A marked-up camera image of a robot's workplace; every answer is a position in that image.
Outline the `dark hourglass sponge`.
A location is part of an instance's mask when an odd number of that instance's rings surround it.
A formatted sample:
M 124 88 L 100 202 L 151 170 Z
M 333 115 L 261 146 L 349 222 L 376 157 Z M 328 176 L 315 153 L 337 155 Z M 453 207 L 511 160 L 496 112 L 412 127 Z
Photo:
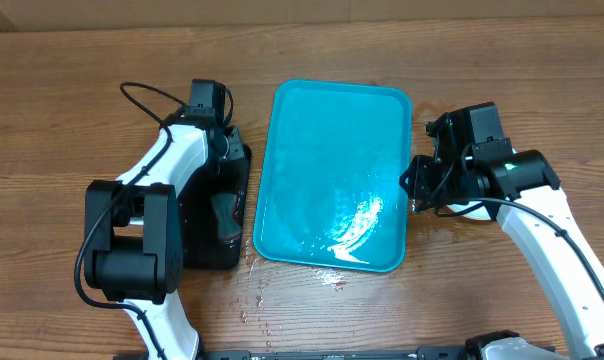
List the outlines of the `dark hourglass sponge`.
M 220 243 L 230 244 L 241 236 L 242 225 L 236 218 L 237 196 L 233 193 L 217 193 L 211 198 L 217 222 L 217 238 Z

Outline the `light blue plate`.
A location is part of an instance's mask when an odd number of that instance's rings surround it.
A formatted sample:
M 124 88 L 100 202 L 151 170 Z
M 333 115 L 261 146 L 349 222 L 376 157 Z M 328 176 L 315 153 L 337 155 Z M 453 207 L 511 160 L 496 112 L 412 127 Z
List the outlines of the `light blue plate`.
M 471 198 L 500 197 L 500 187 L 492 168 L 514 154 L 509 142 L 471 143 L 460 149 L 447 150 L 443 157 L 448 175 L 443 197 L 446 206 L 458 216 L 489 221 L 489 209 Z

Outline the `teal plastic tray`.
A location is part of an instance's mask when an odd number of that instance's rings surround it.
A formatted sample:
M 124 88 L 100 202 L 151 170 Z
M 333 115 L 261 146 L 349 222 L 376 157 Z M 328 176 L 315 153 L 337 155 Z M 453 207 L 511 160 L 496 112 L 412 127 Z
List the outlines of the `teal plastic tray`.
M 281 262 L 375 273 L 406 251 L 412 103 L 399 89 L 289 80 L 275 92 L 253 229 Z

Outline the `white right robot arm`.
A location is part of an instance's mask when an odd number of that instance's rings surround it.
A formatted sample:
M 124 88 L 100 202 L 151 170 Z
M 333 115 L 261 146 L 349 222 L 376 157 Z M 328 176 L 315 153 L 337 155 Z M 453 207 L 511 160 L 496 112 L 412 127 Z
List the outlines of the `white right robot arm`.
M 470 145 L 418 155 L 399 183 L 417 210 L 479 209 L 516 244 L 540 283 L 572 359 L 604 359 L 604 267 L 544 156 Z

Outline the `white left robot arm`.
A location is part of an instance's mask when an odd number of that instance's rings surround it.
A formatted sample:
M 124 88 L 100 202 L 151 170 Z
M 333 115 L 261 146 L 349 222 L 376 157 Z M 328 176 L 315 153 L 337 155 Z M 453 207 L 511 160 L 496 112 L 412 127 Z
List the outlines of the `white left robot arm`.
M 187 269 L 238 264 L 250 165 L 236 127 L 175 113 L 133 168 L 88 186 L 76 290 L 93 307 L 125 311 L 146 358 L 204 358 L 178 287 Z

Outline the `black rectangular water tray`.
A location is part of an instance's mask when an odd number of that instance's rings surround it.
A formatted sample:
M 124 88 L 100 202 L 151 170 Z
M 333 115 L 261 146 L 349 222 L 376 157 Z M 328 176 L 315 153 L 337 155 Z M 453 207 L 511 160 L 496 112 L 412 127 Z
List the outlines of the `black rectangular water tray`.
M 230 270 L 239 262 L 252 160 L 251 149 L 244 145 L 244 151 L 243 159 L 224 163 L 219 173 L 213 173 L 207 161 L 190 177 L 178 196 L 187 268 Z M 220 243 L 217 238 L 217 222 L 211 205 L 211 198 L 217 193 L 237 196 L 236 218 L 242 232 L 230 244 Z

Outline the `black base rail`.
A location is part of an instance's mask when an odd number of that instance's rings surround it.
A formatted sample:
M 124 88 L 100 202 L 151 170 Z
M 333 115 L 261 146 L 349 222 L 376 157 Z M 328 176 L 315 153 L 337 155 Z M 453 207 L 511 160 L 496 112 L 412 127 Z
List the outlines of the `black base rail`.
M 196 359 L 204 360 L 462 360 L 467 359 L 465 347 L 420 346 L 413 350 L 376 351 L 310 351 L 310 352 L 250 352 L 248 350 L 200 350 Z

